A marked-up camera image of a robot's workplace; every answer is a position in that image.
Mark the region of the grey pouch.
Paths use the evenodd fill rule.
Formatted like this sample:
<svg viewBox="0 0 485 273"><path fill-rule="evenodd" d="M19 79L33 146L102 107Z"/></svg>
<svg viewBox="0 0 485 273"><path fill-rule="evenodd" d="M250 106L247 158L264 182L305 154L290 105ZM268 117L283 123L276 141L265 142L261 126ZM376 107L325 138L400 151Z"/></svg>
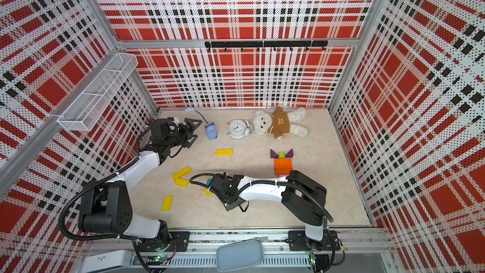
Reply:
<svg viewBox="0 0 485 273"><path fill-rule="evenodd" d="M221 246L216 251L216 268L219 272L231 272L260 265L264 260L260 240L248 240Z"/></svg>

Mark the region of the white box device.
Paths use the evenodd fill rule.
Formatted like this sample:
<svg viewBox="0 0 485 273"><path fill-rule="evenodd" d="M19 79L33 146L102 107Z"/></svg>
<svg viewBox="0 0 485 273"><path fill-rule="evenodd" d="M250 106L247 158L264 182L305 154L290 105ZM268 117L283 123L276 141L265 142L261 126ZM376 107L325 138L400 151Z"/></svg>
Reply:
<svg viewBox="0 0 485 273"><path fill-rule="evenodd" d="M128 250L117 250L87 257L83 261L80 272L109 272L129 267L130 264L131 252Z"/></svg>

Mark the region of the white teddy bear brown hoodie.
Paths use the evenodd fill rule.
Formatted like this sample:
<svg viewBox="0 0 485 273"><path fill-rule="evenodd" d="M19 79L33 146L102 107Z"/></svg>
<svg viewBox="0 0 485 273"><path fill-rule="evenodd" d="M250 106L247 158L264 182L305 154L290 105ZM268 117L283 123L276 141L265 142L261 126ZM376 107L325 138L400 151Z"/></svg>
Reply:
<svg viewBox="0 0 485 273"><path fill-rule="evenodd" d="M273 135L275 140L282 140L285 134L307 137L308 129L297 124L298 121L304 120L306 116L307 112L303 107L291 112L284 111L280 106L277 106L273 113L259 110L255 113L253 119L253 131L257 135Z"/></svg>

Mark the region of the yellow block bottom left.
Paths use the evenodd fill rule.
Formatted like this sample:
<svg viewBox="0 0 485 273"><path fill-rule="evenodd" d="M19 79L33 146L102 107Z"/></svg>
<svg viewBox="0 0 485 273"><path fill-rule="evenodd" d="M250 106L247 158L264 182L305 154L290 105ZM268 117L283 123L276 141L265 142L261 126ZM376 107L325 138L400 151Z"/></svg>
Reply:
<svg viewBox="0 0 485 273"><path fill-rule="evenodd" d="M173 196L166 196L162 204L162 210L169 211L171 209L172 203L173 203Z"/></svg>

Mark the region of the yellow long block top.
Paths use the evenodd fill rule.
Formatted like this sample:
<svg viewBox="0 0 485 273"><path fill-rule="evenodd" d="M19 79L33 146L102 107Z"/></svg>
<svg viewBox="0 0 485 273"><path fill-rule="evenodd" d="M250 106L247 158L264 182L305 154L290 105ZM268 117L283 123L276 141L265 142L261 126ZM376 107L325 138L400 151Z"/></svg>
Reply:
<svg viewBox="0 0 485 273"><path fill-rule="evenodd" d="M216 156L232 155L233 149L217 149L215 154Z"/></svg>

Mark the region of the black hook rail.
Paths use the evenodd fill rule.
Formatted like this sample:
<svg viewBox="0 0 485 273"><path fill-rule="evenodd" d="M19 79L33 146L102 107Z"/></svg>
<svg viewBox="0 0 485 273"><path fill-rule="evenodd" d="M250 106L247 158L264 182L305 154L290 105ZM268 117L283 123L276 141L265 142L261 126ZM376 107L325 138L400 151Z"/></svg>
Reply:
<svg viewBox="0 0 485 273"><path fill-rule="evenodd" d="M212 41L205 42L205 47L207 49L223 49L227 50L229 48L326 48L328 46L327 40L262 40L262 41Z"/></svg>

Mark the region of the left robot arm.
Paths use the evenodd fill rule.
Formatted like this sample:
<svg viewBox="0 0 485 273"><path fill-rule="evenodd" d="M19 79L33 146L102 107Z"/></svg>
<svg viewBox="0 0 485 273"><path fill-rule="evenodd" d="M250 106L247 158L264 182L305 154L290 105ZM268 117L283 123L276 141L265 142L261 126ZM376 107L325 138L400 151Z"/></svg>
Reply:
<svg viewBox="0 0 485 273"><path fill-rule="evenodd" d="M189 149L201 124L202 120L191 118L152 120L136 138L133 160L105 178L84 184L63 207L58 219L61 234L74 241L150 242L154 249L175 244L165 221L133 212L130 193L147 174L174 157L172 149Z"/></svg>

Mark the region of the purple triangle block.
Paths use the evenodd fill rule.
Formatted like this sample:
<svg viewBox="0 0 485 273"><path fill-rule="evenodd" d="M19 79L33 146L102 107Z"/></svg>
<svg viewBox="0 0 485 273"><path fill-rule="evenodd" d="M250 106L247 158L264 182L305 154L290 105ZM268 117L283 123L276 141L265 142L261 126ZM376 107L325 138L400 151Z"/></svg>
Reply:
<svg viewBox="0 0 485 273"><path fill-rule="evenodd" d="M285 154L286 158L293 158L293 156L294 156L294 151L292 149Z"/></svg>
<svg viewBox="0 0 485 273"><path fill-rule="evenodd" d="M278 154L278 153L276 153L274 150L271 150L271 151L270 151L270 157L271 157L272 159L278 159L278 158L279 158L279 154Z"/></svg>

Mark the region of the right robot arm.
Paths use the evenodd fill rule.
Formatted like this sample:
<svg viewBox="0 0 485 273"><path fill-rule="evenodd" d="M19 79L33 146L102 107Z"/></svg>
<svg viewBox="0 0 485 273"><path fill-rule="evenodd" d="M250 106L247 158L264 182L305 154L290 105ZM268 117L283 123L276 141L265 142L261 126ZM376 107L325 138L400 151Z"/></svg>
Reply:
<svg viewBox="0 0 485 273"><path fill-rule="evenodd" d="M327 189L305 174L292 170L287 176L274 179L251 178L227 173L201 173L192 176L189 183L213 193L226 211L239 208L246 212L253 200L281 203L304 223L304 240L300 250L335 250L335 240L327 224L333 222L327 211Z"/></svg>

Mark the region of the orange rectangular block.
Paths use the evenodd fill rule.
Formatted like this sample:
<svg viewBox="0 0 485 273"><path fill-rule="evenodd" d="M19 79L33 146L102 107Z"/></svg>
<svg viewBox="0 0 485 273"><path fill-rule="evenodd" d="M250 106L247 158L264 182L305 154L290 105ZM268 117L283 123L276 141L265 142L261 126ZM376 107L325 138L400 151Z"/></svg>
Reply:
<svg viewBox="0 0 485 273"><path fill-rule="evenodd" d="M275 163L276 171L291 171L292 169L293 165L291 163Z"/></svg>

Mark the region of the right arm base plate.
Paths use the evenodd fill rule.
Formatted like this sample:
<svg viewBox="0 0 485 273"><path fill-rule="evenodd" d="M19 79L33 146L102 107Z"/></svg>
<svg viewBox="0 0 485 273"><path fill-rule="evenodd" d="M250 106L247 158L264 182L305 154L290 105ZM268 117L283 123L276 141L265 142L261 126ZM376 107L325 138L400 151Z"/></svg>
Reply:
<svg viewBox="0 0 485 273"><path fill-rule="evenodd" d="M285 239L285 242L289 245L291 251L297 252L331 252L341 250L341 242L337 237L337 233L331 230L324 230L321 241L307 238L304 231L289 231L288 238Z"/></svg>

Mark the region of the white alarm clock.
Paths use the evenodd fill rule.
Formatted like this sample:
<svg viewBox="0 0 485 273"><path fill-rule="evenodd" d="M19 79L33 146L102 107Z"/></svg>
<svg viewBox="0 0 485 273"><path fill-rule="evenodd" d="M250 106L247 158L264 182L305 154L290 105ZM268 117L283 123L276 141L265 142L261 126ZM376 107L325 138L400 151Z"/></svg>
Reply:
<svg viewBox="0 0 485 273"><path fill-rule="evenodd" d="M248 120L232 120L228 124L228 135L234 140L246 138L251 132Z"/></svg>

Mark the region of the small yellow block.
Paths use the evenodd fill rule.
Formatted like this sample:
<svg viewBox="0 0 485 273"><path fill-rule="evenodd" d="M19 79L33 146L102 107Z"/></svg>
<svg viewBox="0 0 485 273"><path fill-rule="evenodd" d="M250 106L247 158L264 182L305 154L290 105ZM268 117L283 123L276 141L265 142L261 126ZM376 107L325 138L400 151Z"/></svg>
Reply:
<svg viewBox="0 0 485 273"><path fill-rule="evenodd" d="M189 181L183 178L177 178L175 179L174 184L186 188L189 185Z"/></svg>

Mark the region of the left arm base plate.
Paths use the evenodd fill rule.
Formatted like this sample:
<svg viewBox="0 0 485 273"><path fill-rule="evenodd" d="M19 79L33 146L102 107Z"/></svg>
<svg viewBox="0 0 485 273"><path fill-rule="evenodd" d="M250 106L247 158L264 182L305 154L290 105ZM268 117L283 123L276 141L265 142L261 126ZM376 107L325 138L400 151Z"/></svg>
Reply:
<svg viewBox="0 0 485 273"><path fill-rule="evenodd" d="M140 253L149 252L185 252L189 244L190 232L169 231L155 238L144 239L137 245Z"/></svg>

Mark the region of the orange trapezoid block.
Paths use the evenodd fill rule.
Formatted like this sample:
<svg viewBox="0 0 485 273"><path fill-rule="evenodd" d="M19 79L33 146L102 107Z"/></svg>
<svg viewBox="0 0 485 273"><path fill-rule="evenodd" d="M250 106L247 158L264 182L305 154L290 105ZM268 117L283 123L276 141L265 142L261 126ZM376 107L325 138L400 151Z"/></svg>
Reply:
<svg viewBox="0 0 485 273"><path fill-rule="evenodd" d="M292 159L288 159L288 158L274 159L274 164L276 166L288 166L292 164Z"/></svg>

